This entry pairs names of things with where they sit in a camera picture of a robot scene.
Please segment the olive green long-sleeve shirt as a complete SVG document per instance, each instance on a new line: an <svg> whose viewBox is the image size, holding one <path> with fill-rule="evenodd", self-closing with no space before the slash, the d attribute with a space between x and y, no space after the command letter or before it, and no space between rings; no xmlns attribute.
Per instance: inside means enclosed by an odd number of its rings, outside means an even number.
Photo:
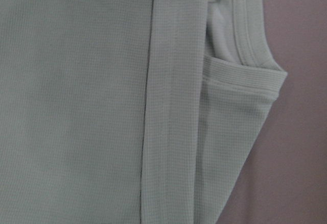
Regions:
<svg viewBox="0 0 327 224"><path fill-rule="evenodd" d="M216 223L286 77L263 0L1 0L1 223Z"/></svg>

